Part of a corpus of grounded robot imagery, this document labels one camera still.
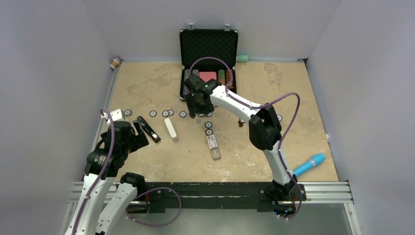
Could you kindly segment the black stapler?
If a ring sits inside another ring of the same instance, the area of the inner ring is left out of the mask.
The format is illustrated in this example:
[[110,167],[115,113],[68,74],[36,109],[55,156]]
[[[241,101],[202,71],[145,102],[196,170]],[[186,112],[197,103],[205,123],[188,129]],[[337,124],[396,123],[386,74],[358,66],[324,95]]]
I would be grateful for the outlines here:
[[159,143],[161,141],[161,138],[159,135],[153,130],[153,128],[148,124],[148,122],[142,117],[138,116],[137,121],[142,128],[142,130],[150,137],[150,139],[154,143]]

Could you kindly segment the white stapler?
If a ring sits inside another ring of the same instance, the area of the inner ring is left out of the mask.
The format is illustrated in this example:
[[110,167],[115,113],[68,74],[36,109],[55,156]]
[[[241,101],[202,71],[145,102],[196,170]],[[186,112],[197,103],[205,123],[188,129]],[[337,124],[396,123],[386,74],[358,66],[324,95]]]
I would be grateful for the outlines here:
[[172,121],[170,120],[170,118],[165,118],[164,123],[165,123],[165,126],[167,128],[167,131],[168,131],[171,139],[175,141],[178,138],[178,135],[177,135],[177,132],[176,132],[174,126],[173,126]]

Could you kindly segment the staple box with clear lid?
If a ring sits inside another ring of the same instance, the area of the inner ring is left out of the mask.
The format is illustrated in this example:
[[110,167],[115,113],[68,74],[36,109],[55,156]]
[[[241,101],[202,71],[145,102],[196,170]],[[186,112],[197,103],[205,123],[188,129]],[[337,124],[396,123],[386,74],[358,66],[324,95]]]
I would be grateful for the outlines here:
[[214,135],[207,136],[207,143],[209,145],[210,153],[213,160],[221,159],[221,153],[219,150],[219,146],[217,140]]

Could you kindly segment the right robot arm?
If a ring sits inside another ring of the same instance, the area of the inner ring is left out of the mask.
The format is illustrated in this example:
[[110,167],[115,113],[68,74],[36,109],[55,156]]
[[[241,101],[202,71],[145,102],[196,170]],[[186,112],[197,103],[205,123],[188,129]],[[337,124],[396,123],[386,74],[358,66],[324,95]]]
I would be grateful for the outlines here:
[[237,116],[248,126],[251,144],[263,152],[272,172],[270,196],[275,201],[306,199],[305,191],[300,187],[297,176],[289,167],[282,142],[287,135],[283,131],[271,103],[260,105],[251,102],[230,91],[227,86],[215,79],[206,82],[192,74],[183,81],[183,87],[189,90],[185,95],[191,118],[199,114],[207,115],[216,107]]

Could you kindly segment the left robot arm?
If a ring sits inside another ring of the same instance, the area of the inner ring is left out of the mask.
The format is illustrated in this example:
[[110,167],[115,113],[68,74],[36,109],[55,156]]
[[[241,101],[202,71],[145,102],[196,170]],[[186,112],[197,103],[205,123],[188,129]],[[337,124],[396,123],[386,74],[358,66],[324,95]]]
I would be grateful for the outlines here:
[[126,213],[129,203],[146,194],[145,177],[127,172],[105,203],[118,171],[128,155],[149,144],[139,121],[118,120],[101,134],[101,140],[87,156],[84,183],[67,235],[108,235]]

